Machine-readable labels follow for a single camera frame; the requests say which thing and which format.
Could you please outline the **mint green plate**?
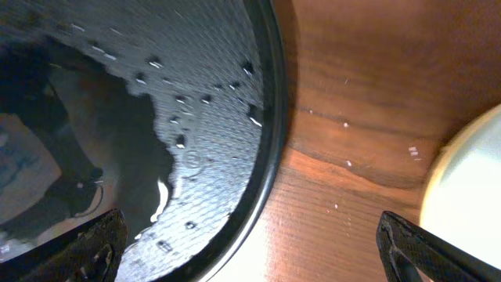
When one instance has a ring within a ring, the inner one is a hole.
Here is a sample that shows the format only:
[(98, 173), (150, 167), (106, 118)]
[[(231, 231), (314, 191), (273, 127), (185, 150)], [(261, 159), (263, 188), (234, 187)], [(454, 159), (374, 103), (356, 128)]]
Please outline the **mint green plate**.
[(456, 152), (420, 227), (500, 268), (500, 114)]

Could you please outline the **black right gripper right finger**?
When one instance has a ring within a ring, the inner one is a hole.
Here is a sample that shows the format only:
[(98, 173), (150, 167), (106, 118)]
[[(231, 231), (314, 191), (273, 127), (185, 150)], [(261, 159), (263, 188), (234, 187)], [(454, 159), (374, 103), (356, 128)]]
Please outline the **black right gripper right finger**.
[(391, 211), (383, 211), (377, 247), (390, 282), (499, 281), (500, 270), (454, 247)]

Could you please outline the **yellow plate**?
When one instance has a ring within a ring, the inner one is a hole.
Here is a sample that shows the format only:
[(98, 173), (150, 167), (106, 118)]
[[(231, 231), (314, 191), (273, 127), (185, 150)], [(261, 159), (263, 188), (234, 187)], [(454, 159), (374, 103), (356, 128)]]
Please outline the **yellow plate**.
[(483, 127), (486, 123), (492, 120), (496, 115), (500, 114), (500, 105), (487, 110), (470, 123), (465, 125), (458, 131), (448, 143), (440, 148), (438, 156), (434, 159), (432, 166), (429, 170), (426, 189), (422, 200), (420, 209), (420, 226), (424, 224), (424, 217), (427, 208), (427, 202), (431, 197), (433, 189), (439, 185), (446, 168), (451, 163), (456, 152), (467, 142), (467, 140), (474, 135), (474, 133)]

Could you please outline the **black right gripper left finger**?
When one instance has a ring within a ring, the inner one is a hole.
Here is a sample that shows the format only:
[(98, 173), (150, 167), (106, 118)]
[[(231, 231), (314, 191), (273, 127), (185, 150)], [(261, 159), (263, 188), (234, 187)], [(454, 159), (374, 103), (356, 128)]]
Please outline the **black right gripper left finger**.
[(112, 209), (1, 264), (2, 281), (114, 281), (128, 228)]

